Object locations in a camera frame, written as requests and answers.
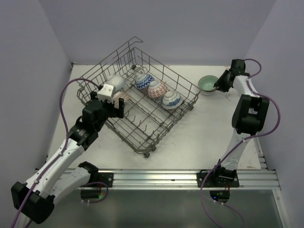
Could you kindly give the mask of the plain white bowl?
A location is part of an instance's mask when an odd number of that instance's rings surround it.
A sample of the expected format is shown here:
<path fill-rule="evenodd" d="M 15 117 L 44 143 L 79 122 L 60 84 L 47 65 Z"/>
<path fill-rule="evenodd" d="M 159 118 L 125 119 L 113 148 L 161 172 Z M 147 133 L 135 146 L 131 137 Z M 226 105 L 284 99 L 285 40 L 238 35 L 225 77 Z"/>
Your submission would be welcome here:
<path fill-rule="evenodd" d="M 200 93 L 205 95 L 205 96 L 211 96 L 211 95 L 214 95 L 216 93 L 216 90 L 210 90 L 210 91 L 201 90 Z"/>

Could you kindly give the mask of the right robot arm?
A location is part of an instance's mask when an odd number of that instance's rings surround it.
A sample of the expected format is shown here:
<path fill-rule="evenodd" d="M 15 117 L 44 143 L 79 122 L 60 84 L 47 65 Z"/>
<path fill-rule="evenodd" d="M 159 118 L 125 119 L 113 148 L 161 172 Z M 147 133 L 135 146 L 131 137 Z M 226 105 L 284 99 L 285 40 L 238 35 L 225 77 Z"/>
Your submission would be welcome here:
<path fill-rule="evenodd" d="M 223 157 L 208 178 L 216 187 L 239 186 L 237 168 L 248 141 L 260 132 L 266 120 L 269 99 L 257 94 L 246 72 L 245 60 L 233 59 L 214 84 L 221 92 L 234 88 L 239 101 L 232 116 L 233 134 Z"/>

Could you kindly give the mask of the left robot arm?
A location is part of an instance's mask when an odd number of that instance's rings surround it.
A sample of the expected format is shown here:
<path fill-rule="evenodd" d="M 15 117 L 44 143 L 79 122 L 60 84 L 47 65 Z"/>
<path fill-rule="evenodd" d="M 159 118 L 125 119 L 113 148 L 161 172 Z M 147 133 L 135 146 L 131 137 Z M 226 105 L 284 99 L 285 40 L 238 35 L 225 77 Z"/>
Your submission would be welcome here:
<path fill-rule="evenodd" d="M 67 132 L 55 154 L 24 183 L 17 181 L 11 187 L 13 205 L 17 214 L 15 227 L 28 227 L 31 222 L 43 223 L 53 212 L 55 204 L 75 188 L 100 184 L 98 168 L 89 162 L 81 163 L 71 174 L 62 178 L 69 165 L 80 157 L 98 138 L 98 133 L 109 118 L 124 117 L 125 100 L 91 93 L 91 99 Z"/>

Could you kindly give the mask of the red dotted pattern bowl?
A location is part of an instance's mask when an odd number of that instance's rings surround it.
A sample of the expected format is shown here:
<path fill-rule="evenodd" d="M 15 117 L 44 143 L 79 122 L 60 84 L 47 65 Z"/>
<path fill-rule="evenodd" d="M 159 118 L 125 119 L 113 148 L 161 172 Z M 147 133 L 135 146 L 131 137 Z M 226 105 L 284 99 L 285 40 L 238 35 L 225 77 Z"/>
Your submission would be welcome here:
<path fill-rule="evenodd" d="M 119 108 L 119 99 L 122 98 L 124 100 L 124 102 L 127 102 L 128 100 L 131 99 L 130 95 L 126 92 L 121 92 L 118 91 L 115 95 L 114 95 L 114 107 L 115 108 Z"/>

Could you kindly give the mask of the pale green bowl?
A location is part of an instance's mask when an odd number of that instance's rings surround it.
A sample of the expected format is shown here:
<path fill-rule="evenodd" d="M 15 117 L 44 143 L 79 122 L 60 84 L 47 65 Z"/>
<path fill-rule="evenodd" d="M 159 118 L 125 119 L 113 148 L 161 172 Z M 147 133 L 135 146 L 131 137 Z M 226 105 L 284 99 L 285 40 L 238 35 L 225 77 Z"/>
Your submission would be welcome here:
<path fill-rule="evenodd" d="M 214 84 L 217 82 L 217 80 L 218 78 L 216 76 L 206 75 L 199 80 L 198 86 L 204 92 L 214 92 L 216 91 Z"/>

